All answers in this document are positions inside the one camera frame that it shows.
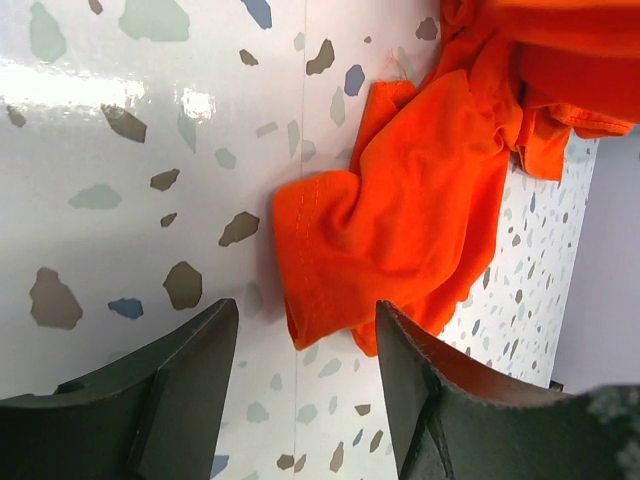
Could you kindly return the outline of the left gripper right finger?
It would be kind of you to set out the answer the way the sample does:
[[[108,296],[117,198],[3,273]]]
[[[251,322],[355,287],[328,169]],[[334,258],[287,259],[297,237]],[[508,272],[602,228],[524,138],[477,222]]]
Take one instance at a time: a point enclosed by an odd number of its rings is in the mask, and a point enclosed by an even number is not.
[[[638,478],[638,386],[569,395],[525,383],[386,301],[376,335],[399,478]]]

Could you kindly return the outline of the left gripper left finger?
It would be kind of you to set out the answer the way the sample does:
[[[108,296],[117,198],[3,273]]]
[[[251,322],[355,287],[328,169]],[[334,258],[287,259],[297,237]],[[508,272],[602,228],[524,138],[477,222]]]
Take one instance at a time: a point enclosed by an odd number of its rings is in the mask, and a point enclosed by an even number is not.
[[[222,299],[51,395],[2,400],[2,478],[209,478],[238,327]]]

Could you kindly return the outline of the orange t shirt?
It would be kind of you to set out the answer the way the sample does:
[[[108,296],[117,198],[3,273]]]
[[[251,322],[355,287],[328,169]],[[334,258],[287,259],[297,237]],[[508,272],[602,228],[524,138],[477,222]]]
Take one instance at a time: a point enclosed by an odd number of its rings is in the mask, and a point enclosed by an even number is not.
[[[346,329],[375,355],[380,300],[441,332],[494,257],[511,156],[558,181],[571,135],[639,121],[635,1],[445,1],[440,23],[422,85],[372,86],[349,169],[274,195],[297,349]]]

